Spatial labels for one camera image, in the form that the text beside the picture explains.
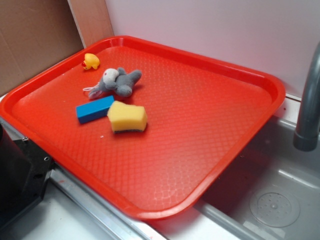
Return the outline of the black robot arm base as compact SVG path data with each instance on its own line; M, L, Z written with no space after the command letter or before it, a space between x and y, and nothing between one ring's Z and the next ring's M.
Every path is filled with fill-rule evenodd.
M1 230L43 200L52 164L52 157L32 140L13 140L0 127Z

